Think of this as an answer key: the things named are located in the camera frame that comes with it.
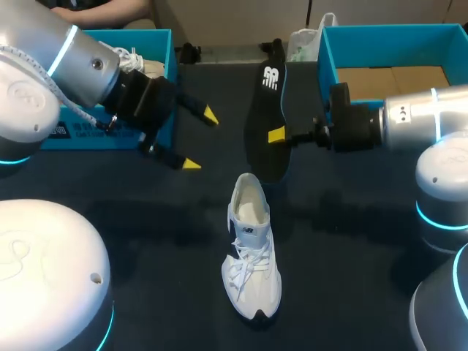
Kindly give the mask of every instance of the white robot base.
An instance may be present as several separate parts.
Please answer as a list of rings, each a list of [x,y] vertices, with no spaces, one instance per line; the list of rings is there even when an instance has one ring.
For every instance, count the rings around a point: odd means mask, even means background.
[[[419,351],[468,350],[467,246],[422,282],[412,297],[409,329]]]
[[[40,200],[1,201],[0,219],[0,350],[111,350],[110,264],[96,229]]]
[[[468,132],[425,150],[416,166],[420,236],[432,249],[455,254],[468,243]]]

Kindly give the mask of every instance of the table surface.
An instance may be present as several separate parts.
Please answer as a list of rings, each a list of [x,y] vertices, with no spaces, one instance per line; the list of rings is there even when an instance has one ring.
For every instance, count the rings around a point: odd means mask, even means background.
[[[315,64],[289,64],[284,113],[323,114]],[[430,271],[416,243],[415,154],[294,151],[267,189],[282,275],[279,318],[252,330],[224,291],[227,204],[249,171],[242,140],[256,64],[180,67],[220,120],[181,111],[176,148],[203,165],[177,173],[131,151],[38,153],[0,198],[51,200],[84,215],[110,255],[116,351],[413,350],[411,294]]]

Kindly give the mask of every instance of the plastic bag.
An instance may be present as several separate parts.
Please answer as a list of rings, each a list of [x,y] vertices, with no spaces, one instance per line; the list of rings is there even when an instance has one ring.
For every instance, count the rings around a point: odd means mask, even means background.
[[[287,60],[289,62],[316,61],[319,57],[320,38],[322,37],[323,27],[337,25],[336,16],[329,12],[323,15],[318,30],[301,29],[292,33],[287,46]]]

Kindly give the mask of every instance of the cardboard box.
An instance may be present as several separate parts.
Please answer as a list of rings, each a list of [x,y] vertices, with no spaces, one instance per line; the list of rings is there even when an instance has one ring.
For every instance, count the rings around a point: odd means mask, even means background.
[[[324,28],[318,75],[322,99],[348,82],[351,102],[468,84],[468,36],[458,24]]]
[[[125,48],[143,56],[146,60],[159,61],[165,64],[165,77],[175,82],[177,78],[177,61],[173,49],[170,30],[99,30],[86,31],[95,40],[105,42],[113,47]],[[103,106],[86,110],[100,121],[110,121]],[[169,148],[173,141],[174,114],[160,129],[158,143]],[[76,116],[67,107],[61,108],[60,122],[50,137],[42,144],[42,150],[133,150],[137,148],[141,133],[137,130],[118,126],[109,135],[94,128],[90,123]]]
[[[347,82],[351,100],[381,99],[449,86],[437,66],[391,68],[338,68],[340,82]]]

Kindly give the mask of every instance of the insole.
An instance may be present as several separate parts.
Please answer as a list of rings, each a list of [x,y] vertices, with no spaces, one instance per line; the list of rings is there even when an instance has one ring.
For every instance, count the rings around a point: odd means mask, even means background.
[[[260,199],[255,190],[253,186],[244,189],[238,209],[239,220],[252,225],[258,225],[263,220]]]
[[[268,132],[286,125],[282,95],[286,66],[278,59],[264,61],[255,78],[254,96],[244,125],[244,147],[252,173],[264,184],[280,182],[290,163],[291,149],[268,144]]]

